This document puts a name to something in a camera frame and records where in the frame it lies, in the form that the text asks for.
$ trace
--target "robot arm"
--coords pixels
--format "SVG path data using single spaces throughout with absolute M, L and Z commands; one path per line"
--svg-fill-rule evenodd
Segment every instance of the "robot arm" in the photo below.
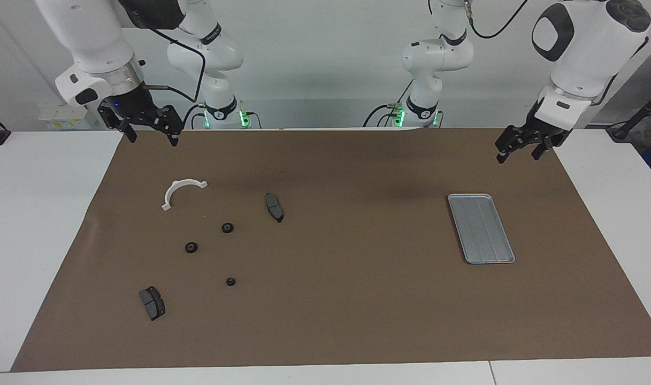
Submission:
M 646 44 L 651 18 L 637 0 L 572 0 L 547 8 L 535 24 L 535 50 L 555 67 L 523 127 L 507 127 L 497 160 L 528 144 L 539 160 L 563 144 L 580 115 Z
M 179 0 L 119 2 L 139 27 L 177 26 L 186 12 Z M 108 0 L 36 0 L 36 4 L 73 56 L 73 66 L 56 80 L 62 97 L 74 106 L 102 100 L 98 111 L 107 127 L 123 132 L 131 142 L 137 138 L 131 124 L 136 124 L 163 132 L 175 146 L 182 120 L 171 105 L 154 105 L 140 62 Z
M 220 72 L 240 68 L 244 53 L 237 41 L 223 32 L 208 0 L 187 0 L 187 11 L 179 28 L 190 37 L 179 42 L 203 54 L 206 59 L 201 93 L 210 127 L 246 127 L 249 119 L 242 112 L 228 78 Z M 198 80 L 202 71 L 198 55 L 176 44 L 169 45 L 168 55 L 175 68 Z
M 411 94 L 404 102 L 404 125 L 426 126 L 433 120 L 442 92 L 442 80 L 435 74 L 467 68 L 474 49 L 468 39 L 464 0 L 435 0 L 433 23 L 438 39 L 408 44 L 403 64 L 413 76 Z

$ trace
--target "table surface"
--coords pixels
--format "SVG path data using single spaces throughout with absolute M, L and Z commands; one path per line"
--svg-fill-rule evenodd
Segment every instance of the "table surface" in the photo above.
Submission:
M 0 147 L 0 383 L 651 384 L 651 358 L 3 373 L 118 141 L 117 132 L 27 132 Z M 601 130 L 573 132 L 556 153 L 651 316 L 651 170 Z

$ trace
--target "white plastic bracket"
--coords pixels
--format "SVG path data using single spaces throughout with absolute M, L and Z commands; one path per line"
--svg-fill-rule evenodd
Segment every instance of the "white plastic bracket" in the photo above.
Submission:
M 166 190 L 166 195 L 164 195 L 164 205 L 161 206 L 164 211 L 168 211 L 171 209 L 171 195 L 175 193 L 176 190 L 183 186 L 197 186 L 199 188 L 205 188 L 208 185 L 206 181 L 204 182 L 199 182 L 198 180 L 194 179 L 186 179 L 186 180 L 174 180 L 173 183 L 171 183 L 171 187 L 169 187 L 168 190 Z

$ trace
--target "black rubber grommet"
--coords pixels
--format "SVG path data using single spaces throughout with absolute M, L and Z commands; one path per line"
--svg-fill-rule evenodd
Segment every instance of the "black rubber grommet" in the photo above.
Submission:
M 220 231 L 222 231 L 224 234 L 230 234 L 233 232 L 235 229 L 235 226 L 231 224 L 230 222 L 227 222 L 226 224 L 223 224 L 223 226 L 220 227 Z
M 185 245 L 185 251 L 188 253 L 192 254 L 196 251 L 197 245 L 194 242 L 189 242 L 188 244 Z

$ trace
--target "silver tray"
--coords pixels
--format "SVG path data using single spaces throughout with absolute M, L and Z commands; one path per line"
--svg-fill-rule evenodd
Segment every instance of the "silver tray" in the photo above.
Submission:
M 468 263 L 484 265 L 516 261 L 490 195 L 451 194 L 448 201 Z

